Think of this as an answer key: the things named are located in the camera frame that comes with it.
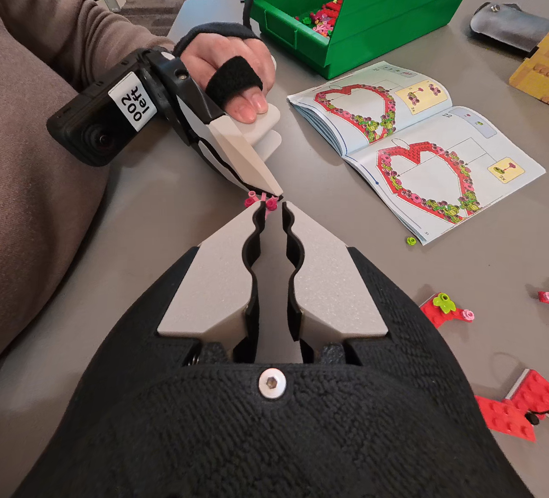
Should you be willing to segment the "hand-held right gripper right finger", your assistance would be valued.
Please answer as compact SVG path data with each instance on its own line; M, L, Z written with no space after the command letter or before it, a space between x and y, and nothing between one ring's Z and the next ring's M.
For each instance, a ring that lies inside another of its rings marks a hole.
M291 202L282 204L289 280L287 320L304 363L348 339L386 337L388 328L347 245Z

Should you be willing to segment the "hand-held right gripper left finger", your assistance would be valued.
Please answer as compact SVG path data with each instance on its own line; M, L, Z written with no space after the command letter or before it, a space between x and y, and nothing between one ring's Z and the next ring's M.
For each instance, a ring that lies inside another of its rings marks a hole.
M165 337L221 343L234 362L256 358L259 258L265 202L246 208L202 241L159 326Z

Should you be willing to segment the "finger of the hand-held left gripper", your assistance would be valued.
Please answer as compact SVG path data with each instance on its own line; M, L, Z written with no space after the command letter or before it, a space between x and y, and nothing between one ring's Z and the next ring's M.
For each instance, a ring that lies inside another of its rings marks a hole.
M211 121L209 130L222 155L245 184L272 196L283 195L278 181L229 116Z
M262 188L244 182L237 172L221 158L207 141L203 141L203 139L199 137L195 138L189 136L189 146L191 146L213 170L234 185L247 192L255 191L256 193L263 193Z

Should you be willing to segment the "pink lego flower stem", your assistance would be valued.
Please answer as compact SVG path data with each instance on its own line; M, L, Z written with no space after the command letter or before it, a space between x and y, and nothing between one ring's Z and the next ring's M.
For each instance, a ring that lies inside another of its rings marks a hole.
M278 197L268 196L266 193L256 193L255 191L248 192L248 198L244 201L245 208L252 206L257 202L264 202L265 204L265 220L267 217L274 212L278 207Z

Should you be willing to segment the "person's left forearm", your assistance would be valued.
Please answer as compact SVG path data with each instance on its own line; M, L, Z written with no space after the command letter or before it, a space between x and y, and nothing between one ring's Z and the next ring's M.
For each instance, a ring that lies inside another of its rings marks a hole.
M92 0L1 0L8 32L76 90L136 49L175 43Z

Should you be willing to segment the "red lego section with lime leaf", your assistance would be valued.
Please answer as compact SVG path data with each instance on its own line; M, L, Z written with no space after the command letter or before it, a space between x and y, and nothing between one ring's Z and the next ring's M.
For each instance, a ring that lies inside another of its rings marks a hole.
M421 304L420 309L437 329L447 321L459 320L470 323L475 319L472 311L458 308L449 295L443 292L431 296Z

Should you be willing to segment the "pile of loose lego pieces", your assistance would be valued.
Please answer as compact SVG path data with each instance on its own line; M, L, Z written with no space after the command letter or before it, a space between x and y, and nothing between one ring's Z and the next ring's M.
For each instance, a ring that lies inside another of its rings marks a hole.
M330 39L333 35L335 23L340 15L343 1L327 1L317 10L294 16L294 20L302 23L313 32Z

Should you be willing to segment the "lego instruction booklet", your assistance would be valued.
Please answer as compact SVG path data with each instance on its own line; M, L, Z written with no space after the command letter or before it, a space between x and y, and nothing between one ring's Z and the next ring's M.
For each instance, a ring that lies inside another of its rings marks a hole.
M441 83L384 61L287 100L422 245L546 172Z

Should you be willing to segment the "yellow lego plate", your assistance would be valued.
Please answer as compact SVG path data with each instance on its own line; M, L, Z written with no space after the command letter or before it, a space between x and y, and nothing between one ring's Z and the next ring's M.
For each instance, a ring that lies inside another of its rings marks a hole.
M512 74L509 85L548 104L548 34Z

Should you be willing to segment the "person's left hand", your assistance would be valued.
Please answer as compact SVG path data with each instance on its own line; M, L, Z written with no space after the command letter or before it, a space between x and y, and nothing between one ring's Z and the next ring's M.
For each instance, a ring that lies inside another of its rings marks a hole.
M241 56L248 62L261 79L263 86L253 86L235 94L222 108L237 121L251 124L256 121L258 115L268 112L266 94L276 80L276 66L263 41L201 33L182 52L181 61L196 83L205 88L215 72L236 56Z

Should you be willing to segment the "person's torso in brown sweater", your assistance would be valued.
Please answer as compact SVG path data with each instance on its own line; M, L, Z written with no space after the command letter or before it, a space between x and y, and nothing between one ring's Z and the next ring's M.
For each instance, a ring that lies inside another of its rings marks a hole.
M46 130L75 94L1 23L1 351L57 289L104 193L108 171Z

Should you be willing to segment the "grey fabric pouch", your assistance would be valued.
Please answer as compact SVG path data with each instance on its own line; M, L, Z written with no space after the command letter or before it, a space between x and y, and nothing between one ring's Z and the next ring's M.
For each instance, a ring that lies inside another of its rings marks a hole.
M470 19L470 30L524 53L548 34L548 19L529 14L517 4L485 2Z

